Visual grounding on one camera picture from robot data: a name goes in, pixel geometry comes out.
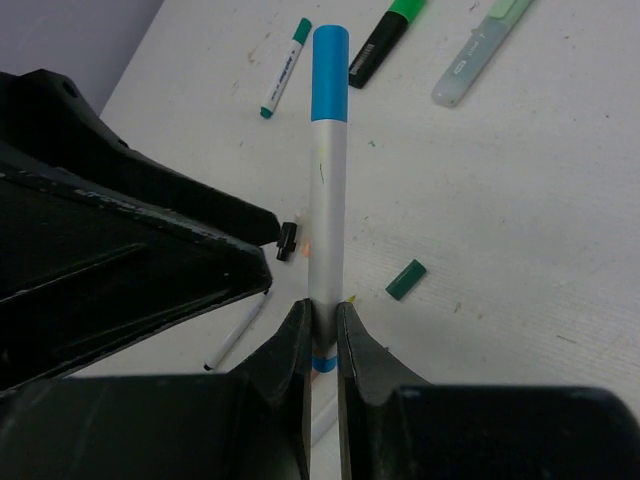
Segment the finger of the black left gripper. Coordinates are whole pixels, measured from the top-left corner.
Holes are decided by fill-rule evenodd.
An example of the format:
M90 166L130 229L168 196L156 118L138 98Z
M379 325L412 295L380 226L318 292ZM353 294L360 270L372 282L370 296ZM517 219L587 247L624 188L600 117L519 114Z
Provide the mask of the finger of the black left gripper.
M1 168L1 386L63 376L268 289L258 247Z
M73 81L39 69L1 75L1 139L101 187L170 210L252 245L280 235L276 216L175 172L130 148Z

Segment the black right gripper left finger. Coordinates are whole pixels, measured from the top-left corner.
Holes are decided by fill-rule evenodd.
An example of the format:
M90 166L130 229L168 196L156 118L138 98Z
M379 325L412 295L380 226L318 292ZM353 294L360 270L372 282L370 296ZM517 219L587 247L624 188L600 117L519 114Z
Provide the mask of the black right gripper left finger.
M225 374L35 382L1 416L5 479L305 479L311 320L297 301Z

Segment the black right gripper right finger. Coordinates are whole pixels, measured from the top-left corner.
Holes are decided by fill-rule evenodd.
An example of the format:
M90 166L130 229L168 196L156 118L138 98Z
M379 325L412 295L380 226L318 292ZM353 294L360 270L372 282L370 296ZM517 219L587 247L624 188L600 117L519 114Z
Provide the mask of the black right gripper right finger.
M635 479L639 424L608 390L434 385L336 311L346 479Z

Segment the black capped whiteboard pen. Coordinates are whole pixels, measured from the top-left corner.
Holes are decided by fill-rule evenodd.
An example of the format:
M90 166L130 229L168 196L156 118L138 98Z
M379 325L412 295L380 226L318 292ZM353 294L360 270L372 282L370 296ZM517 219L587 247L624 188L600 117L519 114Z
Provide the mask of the black capped whiteboard pen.
M219 349L203 364L203 369L212 372L218 369L228 354L234 349L241 337L251 327L255 319L260 315L267 300L270 298L270 291L265 290L259 295L259 300L249 313L235 324L231 332L222 341Z

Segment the dark green pen cap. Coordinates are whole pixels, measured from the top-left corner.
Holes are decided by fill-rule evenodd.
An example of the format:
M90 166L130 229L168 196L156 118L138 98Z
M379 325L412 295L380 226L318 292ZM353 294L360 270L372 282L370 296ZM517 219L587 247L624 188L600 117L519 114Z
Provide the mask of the dark green pen cap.
M385 291L396 301L401 301L426 275L426 267L414 259L386 286Z

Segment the black whiteboard pen cap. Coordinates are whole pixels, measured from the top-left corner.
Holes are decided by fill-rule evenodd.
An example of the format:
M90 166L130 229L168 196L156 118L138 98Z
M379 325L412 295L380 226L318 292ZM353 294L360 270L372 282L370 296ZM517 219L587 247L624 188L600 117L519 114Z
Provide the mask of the black whiteboard pen cap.
M276 259L287 262L291 254L296 250L298 224L295 222L284 222L281 227L280 236L277 241Z

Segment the teal capped white marker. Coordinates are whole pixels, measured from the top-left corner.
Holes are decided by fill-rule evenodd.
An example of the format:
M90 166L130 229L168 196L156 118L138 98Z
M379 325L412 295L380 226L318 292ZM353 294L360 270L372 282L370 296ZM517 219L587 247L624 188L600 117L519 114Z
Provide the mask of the teal capped white marker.
M303 46L311 32L312 23L308 18L302 18L287 45L285 56L279 65L276 75L265 95L260 107L260 116L270 119L276 111L278 103L286 88L287 82L300 56Z

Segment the blue capped white marker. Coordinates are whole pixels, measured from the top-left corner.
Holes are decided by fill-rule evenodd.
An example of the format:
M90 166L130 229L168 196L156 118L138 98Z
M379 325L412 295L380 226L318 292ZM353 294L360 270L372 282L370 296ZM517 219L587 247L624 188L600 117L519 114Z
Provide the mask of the blue capped white marker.
M313 34L308 296L313 306L312 367L337 364L336 310L343 301L348 133L349 33L323 25Z

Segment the pale green translucent highlighter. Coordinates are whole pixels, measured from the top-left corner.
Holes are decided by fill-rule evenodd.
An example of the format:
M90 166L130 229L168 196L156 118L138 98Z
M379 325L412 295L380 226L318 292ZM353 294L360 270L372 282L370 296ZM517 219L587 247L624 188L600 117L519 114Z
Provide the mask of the pale green translucent highlighter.
M447 108L459 104L531 3L532 0L494 2L436 83L431 93L436 104Z

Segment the dark green capped marker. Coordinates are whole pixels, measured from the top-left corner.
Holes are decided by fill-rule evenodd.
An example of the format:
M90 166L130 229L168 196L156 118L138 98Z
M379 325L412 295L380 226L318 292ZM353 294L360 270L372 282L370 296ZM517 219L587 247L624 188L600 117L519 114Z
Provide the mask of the dark green capped marker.
M338 417L338 397L334 396L312 420L311 446L315 446L332 428Z

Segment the orange brown highlighter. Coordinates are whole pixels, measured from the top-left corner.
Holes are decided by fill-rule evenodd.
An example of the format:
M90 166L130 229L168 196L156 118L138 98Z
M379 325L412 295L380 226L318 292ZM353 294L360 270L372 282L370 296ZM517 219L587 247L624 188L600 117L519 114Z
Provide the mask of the orange brown highlighter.
M296 230L296 249L304 257L310 256L311 237L312 237L312 224L310 214L306 208L303 208L295 216Z

